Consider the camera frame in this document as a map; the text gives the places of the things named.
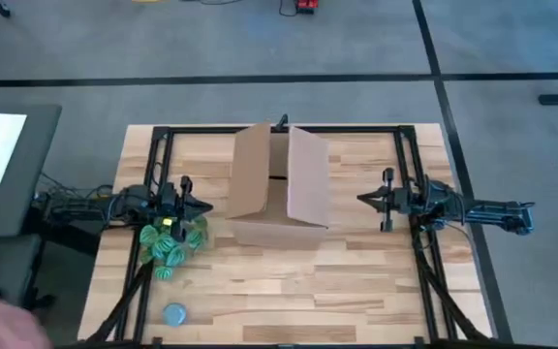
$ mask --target person's hand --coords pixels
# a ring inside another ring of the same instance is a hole
[[[30,312],[0,301],[0,349],[50,348],[50,341]]]

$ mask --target blue object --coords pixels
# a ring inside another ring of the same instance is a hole
[[[186,320],[186,307],[180,303],[171,303],[163,309],[163,321],[171,327],[178,327]]]

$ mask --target wooden tabletop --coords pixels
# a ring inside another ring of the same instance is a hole
[[[129,126],[115,191],[142,183],[153,127]],[[415,127],[425,172],[453,184],[440,126]],[[392,135],[320,136],[330,144],[332,213],[326,240],[312,251],[238,245],[223,218],[233,135],[175,137],[170,181],[189,175],[194,195],[215,209],[208,214],[208,248],[176,270],[173,280],[152,281],[145,343],[154,336],[164,343],[199,344],[386,344],[411,343],[417,335],[427,338],[407,218],[394,216],[394,231],[381,233],[380,215],[356,199],[381,185],[382,170],[397,166]],[[79,338],[92,334],[118,301],[132,236],[130,230],[103,233]],[[453,298],[490,335],[469,242],[454,229],[440,231],[438,237]],[[436,297],[434,301],[444,335],[440,303]],[[188,321],[179,328],[163,325],[162,310],[171,302],[188,310]],[[137,301],[133,304],[129,338]]]

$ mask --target cardboard box flap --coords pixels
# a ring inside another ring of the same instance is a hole
[[[328,143],[320,137],[290,128],[288,149],[288,216],[328,227]]]
[[[269,157],[269,122],[236,133],[228,196],[228,218],[264,210],[268,189]]]

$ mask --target cardboard box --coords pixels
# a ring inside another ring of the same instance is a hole
[[[328,144],[295,127],[270,130],[235,136],[227,218],[239,243],[316,248],[329,221]]]

